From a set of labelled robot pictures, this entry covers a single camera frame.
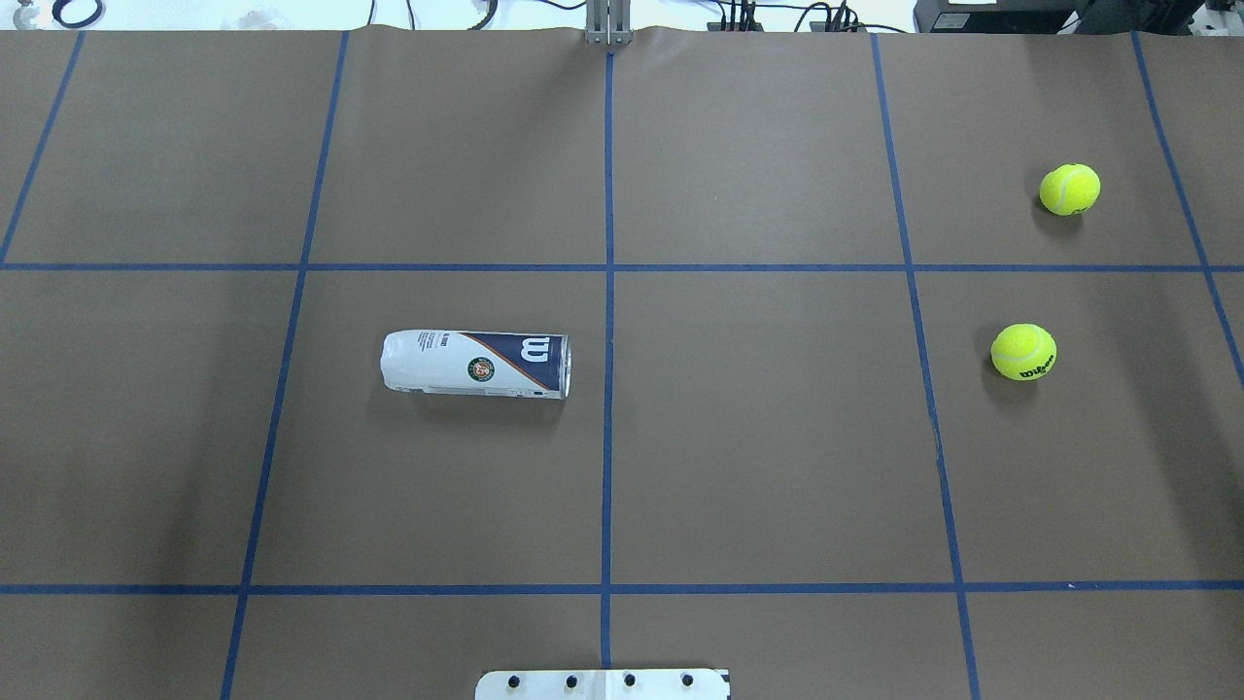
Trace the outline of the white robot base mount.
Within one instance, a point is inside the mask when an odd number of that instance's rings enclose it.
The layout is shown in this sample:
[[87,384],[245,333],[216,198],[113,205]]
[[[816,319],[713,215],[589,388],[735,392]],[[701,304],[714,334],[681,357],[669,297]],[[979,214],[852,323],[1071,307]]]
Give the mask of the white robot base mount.
[[730,699],[729,671],[710,668],[498,670],[475,699]]

